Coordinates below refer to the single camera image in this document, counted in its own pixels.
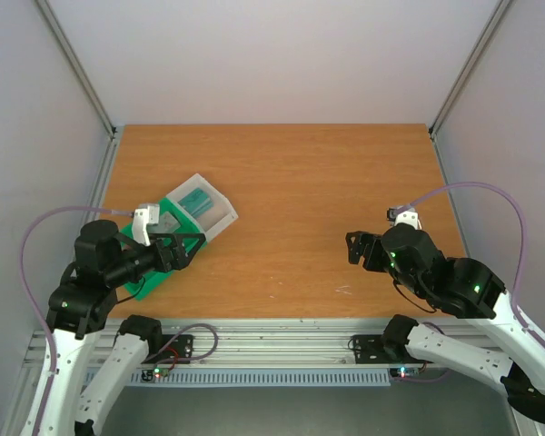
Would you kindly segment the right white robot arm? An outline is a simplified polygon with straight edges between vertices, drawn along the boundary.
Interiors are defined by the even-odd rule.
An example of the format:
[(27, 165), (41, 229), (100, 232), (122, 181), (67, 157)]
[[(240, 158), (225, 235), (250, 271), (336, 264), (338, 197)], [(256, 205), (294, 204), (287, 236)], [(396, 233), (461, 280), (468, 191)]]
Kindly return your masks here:
[(411, 357), (482, 382), (525, 417), (545, 424), (545, 334), (510, 306), (504, 282), (471, 258), (445, 257), (431, 237), (407, 223), (385, 234), (347, 233), (348, 261), (387, 273), (434, 311), (466, 321), (489, 337), (495, 352), (444, 336), (425, 322), (394, 315), (380, 341), (393, 361)]

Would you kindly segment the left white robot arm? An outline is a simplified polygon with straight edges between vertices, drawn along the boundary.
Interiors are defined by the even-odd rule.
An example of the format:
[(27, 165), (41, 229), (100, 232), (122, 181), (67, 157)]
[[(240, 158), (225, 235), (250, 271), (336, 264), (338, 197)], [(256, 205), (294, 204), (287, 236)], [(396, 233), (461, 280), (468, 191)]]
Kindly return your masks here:
[(131, 315), (119, 327), (111, 353), (90, 383), (84, 381), (116, 290), (147, 273), (186, 268), (205, 242), (203, 233), (159, 233), (147, 245), (96, 220), (74, 242), (75, 259), (48, 301), (44, 364), (24, 435), (98, 435), (130, 374), (159, 362), (171, 342), (161, 323)]

